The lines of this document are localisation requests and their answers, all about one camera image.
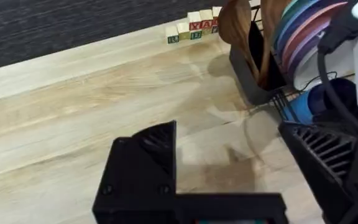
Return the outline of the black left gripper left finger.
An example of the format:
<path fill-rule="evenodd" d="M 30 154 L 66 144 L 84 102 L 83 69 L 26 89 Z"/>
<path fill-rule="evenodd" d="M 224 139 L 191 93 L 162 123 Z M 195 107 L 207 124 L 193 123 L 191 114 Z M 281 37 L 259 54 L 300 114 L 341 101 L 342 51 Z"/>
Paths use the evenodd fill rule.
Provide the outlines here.
<path fill-rule="evenodd" d="M 176 193 L 176 121 L 116 138 L 92 212 L 97 223 L 176 223 L 174 211 L 157 208 Z"/>

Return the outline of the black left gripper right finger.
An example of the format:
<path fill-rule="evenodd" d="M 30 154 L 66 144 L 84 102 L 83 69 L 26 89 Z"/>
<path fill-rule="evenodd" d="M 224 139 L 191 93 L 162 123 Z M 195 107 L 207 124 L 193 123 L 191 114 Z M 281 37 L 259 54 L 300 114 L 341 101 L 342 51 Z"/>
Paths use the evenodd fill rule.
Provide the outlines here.
<path fill-rule="evenodd" d="M 358 137 L 282 122 L 278 130 L 305 177 L 325 223 L 358 223 Z"/>

